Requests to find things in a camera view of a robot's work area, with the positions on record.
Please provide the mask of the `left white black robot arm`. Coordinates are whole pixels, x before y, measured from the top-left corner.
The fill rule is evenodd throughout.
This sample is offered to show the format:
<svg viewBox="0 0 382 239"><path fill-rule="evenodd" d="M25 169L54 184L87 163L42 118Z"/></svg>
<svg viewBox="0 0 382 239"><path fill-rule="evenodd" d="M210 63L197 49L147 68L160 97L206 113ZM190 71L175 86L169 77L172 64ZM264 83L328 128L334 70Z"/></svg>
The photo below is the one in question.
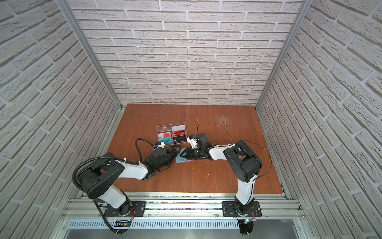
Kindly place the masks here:
<svg viewBox="0 0 382 239"><path fill-rule="evenodd" d="M181 146L176 145L168 149L156 145L149 157L136 163L106 153L78 165L72 174L72 181L88 198L107 203L118 215L126 216L132 211L131 201L113 185L115 181L119 178L149 180L157 172L167 170L181 149Z"/></svg>

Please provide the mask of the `red leather card holder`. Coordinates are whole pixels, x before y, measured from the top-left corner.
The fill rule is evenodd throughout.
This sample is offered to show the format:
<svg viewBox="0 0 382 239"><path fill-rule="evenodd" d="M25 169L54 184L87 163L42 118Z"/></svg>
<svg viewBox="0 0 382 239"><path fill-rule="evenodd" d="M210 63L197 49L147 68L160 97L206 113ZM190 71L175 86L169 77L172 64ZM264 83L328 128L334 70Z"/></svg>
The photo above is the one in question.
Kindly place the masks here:
<svg viewBox="0 0 382 239"><path fill-rule="evenodd" d="M191 162L191 161L193 161L192 159L180 158L180 157L179 157L180 153L176 156L176 158L175 158L175 163L186 163L186 162Z"/></svg>

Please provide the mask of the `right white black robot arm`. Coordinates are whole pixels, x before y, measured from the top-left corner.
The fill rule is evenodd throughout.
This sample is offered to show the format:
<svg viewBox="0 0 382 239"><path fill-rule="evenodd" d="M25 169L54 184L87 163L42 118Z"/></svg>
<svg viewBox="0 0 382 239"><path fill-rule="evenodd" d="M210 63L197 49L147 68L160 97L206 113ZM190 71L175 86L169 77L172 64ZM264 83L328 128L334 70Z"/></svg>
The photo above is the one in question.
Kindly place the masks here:
<svg viewBox="0 0 382 239"><path fill-rule="evenodd" d="M245 216L254 208L254 184L263 167L261 159L245 140L233 144L213 146L204 133L187 138L189 147L177 156L180 160L225 160L238 179L238 190L234 198L234 212Z"/></svg>

